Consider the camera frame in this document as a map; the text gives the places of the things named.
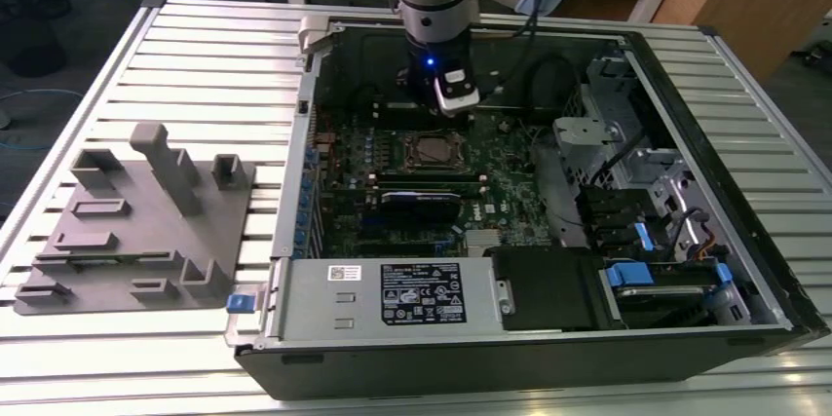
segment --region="gray carpet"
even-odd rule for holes
[[[0,87],[14,89],[60,88],[84,92],[119,42],[142,0],[72,0],[74,11],[54,21],[70,55],[68,66],[40,79],[22,79],[0,65]],[[384,7],[388,0],[312,0],[331,5]],[[488,3],[487,12],[506,13]],[[832,77],[806,69],[792,59],[768,83],[776,102],[794,120],[827,165],[832,163]],[[76,108],[66,95],[26,95],[0,101],[15,119],[0,131],[0,142],[19,146],[48,146]],[[0,148],[0,223],[38,170],[46,151]]]

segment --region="warning label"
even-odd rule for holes
[[[387,325],[466,323],[459,263],[383,265],[382,320]]]

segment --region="white sticker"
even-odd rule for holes
[[[331,265],[327,278],[331,282],[360,282],[360,265]]]

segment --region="blue latch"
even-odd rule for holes
[[[299,228],[304,228],[306,225],[310,223],[310,215],[302,211],[295,218],[295,223],[298,224]]]
[[[226,310],[230,314],[254,314],[256,309],[258,296],[248,294],[232,294],[226,303]]]
[[[606,270],[612,287],[652,284],[648,264],[644,262],[620,262]]]
[[[639,233],[639,237],[642,238],[642,246],[646,248],[646,250],[655,250],[651,233],[648,232],[648,226],[646,225],[646,223],[636,223],[636,232]]]
[[[731,274],[731,269],[728,265],[724,263],[716,264],[716,275],[719,276],[719,280],[723,284],[731,283],[734,281],[734,275]]]

